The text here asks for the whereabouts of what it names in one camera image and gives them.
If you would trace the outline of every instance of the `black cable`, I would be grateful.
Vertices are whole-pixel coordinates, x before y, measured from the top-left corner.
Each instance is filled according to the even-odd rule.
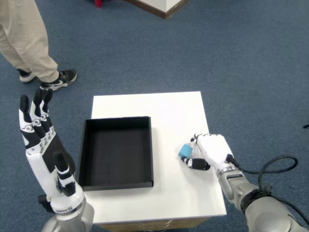
[[[295,161],[295,163],[294,163],[292,166],[290,166],[290,167],[288,167],[288,168],[285,168],[285,169],[274,170],[274,171],[266,171],[266,168],[267,168],[269,165],[271,165],[271,164],[273,164],[274,162],[276,162],[276,161],[278,161],[278,160],[281,160],[281,159],[293,159],[293,160]],[[292,170],[292,169],[295,168],[297,165],[298,165],[298,160],[297,160],[297,158],[295,158],[295,157],[293,157],[293,156],[278,156],[278,157],[276,157],[276,158],[273,158],[271,161],[269,161],[268,163],[266,163],[266,164],[263,166],[262,170],[259,172],[259,177],[258,177],[259,189],[260,189],[261,191],[263,191],[263,188],[262,188],[262,176],[263,176],[263,174],[265,174],[265,173],[268,173],[268,174],[270,174],[270,173],[284,173],[284,172],[287,172],[287,171],[289,171],[289,170]]]
[[[274,162],[281,160],[281,159],[292,159],[292,160],[294,160],[294,164],[292,166],[288,167],[288,168],[285,168],[285,169],[266,171],[266,168],[269,165],[271,165]],[[285,203],[285,204],[289,205],[290,207],[292,207],[303,218],[303,220],[309,225],[308,218],[294,204],[290,203],[289,201],[287,201],[283,198],[276,197],[276,196],[272,195],[271,192],[270,192],[271,186],[267,186],[266,188],[263,188],[263,186],[262,186],[263,174],[284,173],[284,172],[290,171],[298,165],[298,159],[297,158],[295,158],[293,156],[278,156],[278,157],[275,157],[272,160],[270,160],[268,163],[266,163],[263,166],[262,170],[260,170],[260,171],[249,171],[249,170],[245,170],[245,169],[241,168],[239,163],[237,163],[237,161],[234,159],[234,157],[230,154],[227,155],[226,161],[231,162],[232,164],[235,165],[235,167],[237,167],[239,170],[243,171],[244,173],[259,174],[259,177],[258,177],[259,190],[262,193],[265,193],[266,195],[271,196],[271,197],[277,199],[278,201]]]

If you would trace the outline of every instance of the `white sole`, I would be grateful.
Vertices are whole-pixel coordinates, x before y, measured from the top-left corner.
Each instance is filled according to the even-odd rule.
[[[28,82],[32,81],[35,77],[36,77],[36,75],[34,73],[30,73],[30,75],[27,76],[27,77],[19,76],[19,80],[23,83],[28,83]]]

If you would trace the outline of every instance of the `black tray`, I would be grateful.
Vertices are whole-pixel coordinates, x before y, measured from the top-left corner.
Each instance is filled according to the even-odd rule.
[[[85,191],[152,187],[150,117],[86,120],[77,179]]]

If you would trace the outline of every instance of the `person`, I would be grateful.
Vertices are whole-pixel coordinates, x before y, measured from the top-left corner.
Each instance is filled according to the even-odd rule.
[[[34,0],[0,0],[0,52],[19,71],[24,83],[37,77],[40,88],[67,87],[75,70],[58,71],[48,54],[47,32]]]

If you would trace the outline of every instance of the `red object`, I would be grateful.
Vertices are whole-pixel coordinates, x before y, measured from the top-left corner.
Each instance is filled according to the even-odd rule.
[[[96,7],[101,7],[103,4],[103,0],[95,0]]]

